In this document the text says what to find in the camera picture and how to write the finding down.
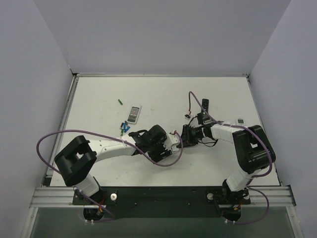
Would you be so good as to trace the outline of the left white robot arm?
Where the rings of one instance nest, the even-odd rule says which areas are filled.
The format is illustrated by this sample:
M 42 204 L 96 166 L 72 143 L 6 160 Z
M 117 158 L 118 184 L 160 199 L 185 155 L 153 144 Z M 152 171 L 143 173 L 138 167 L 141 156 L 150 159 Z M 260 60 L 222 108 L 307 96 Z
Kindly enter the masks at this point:
M 166 133 L 159 125 L 154 125 L 150 130 L 130 132 L 115 140 L 88 140 L 80 135 L 69 142 L 54 161 L 65 185 L 77 187 L 84 192 L 84 198 L 89 203 L 96 204 L 101 200 L 102 192 L 90 174 L 95 163 L 141 153 L 157 163 L 177 151 L 179 143 L 177 135 Z

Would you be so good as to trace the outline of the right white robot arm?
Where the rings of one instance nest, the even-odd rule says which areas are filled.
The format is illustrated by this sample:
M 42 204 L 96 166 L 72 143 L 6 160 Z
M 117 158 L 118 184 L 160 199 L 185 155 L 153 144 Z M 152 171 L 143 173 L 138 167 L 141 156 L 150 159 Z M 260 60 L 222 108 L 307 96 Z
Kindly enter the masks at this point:
M 245 189 L 254 178 L 264 177 L 272 170 L 275 152 L 260 125 L 245 127 L 222 121 L 199 120 L 197 127 L 183 125 L 181 139 L 184 147 L 192 147 L 209 138 L 214 143 L 225 141 L 234 145 L 239 168 L 229 176 L 224 185 L 231 192 Z

